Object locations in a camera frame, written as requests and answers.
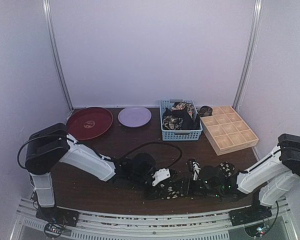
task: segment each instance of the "metal pole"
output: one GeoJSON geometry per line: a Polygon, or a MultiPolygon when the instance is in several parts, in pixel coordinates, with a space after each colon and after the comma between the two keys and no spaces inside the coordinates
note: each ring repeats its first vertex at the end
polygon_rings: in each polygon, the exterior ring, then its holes
{"type": "Polygon", "coordinates": [[[260,25],[261,10],[262,10],[262,5],[263,5],[262,1],[263,0],[255,0],[248,48],[246,51],[246,56],[245,56],[245,61],[244,61],[244,65],[243,65],[243,69],[242,69],[242,73],[241,73],[240,82],[239,82],[238,89],[236,91],[234,102],[233,102],[234,109],[237,109],[237,107],[239,105],[239,101],[242,98],[242,94],[244,93],[244,86],[247,81],[248,72],[250,70],[252,56],[254,53],[254,48],[255,48],[257,37],[258,37],[258,29],[259,29],[259,25],[260,25]]]}
{"type": "Polygon", "coordinates": [[[69,110],[72,111],[74,109],[74,107],[73,107],[71,99],[70,99],[70,95],[69,95],[69,91],[68,91],[68,88],[66,85],[64,73],[63,73],[63,70],[61,67],[60,57],[59,57],[56,38],[55,38],[54,26],[53,26],[53,22],[52,22],[51,10],[50,10],[50,0],[42,0],[42,3],[43,3],[44,16],[45,16],[46,24],[47,24],[48,31],[49,31],[50,43],[51,43],[55,68],[56,68],[56,71],[58,74],[58,78],[59,78],[59,81],[61,84],[62,92],[65,97],[66,103],[68,105],[69,110]]]}

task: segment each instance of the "white bracket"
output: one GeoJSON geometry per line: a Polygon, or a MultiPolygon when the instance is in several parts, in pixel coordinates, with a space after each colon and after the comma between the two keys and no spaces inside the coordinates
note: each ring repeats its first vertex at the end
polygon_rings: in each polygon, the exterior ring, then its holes
{"type": "Polygon", "coordinates": [[[168,168],[159,169],[152,176],[152,178],[154,179],[152,182],[152,186],[156,186],[158,183],[162,182],[163,180],[170,178],[170,176],[171,175],[168,168]]]}

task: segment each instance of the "red plate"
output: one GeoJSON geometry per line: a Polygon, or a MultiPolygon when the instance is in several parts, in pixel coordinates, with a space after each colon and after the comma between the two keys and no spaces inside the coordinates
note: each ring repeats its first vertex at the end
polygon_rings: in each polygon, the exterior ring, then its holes
{"type": "Polygon", "coordinates": [[[74,113],[66,125],[68,132],[77,140],[89,140],[105,133],[114,117],[112,113],[102,107],[89,107],[74,113]]]}

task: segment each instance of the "white wall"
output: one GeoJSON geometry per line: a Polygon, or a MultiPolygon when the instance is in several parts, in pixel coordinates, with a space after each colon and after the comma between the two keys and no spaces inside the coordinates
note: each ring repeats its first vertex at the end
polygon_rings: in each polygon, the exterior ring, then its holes
{"type": "MultiPolygon", "coordinates": [[[[264,1],[252,71],[239,113],[264,157],[283,133],[300,135],[300,0],[264,1]]],[[[288,194],[300,230],[300,184],[288,194]]]]}
{"type": "Polygon", "coordinates": [[[75,107],[232,105],[254,0],[51,0],[75,107]]]}
{"type": "Polygon", "coordinates": [[[0,240],[31,192],[16,155],[29,135],[68,115],[41,0],[0,1],[0,240]]]}

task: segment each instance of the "white backdrop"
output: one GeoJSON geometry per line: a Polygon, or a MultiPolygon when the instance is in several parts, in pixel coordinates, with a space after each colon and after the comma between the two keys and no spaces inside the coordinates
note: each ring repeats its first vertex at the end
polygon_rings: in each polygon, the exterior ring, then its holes
{"type": "Polygon", "coordinates": [[[74,107],[232,105],[254,0],[51,0],[74,107]]]}

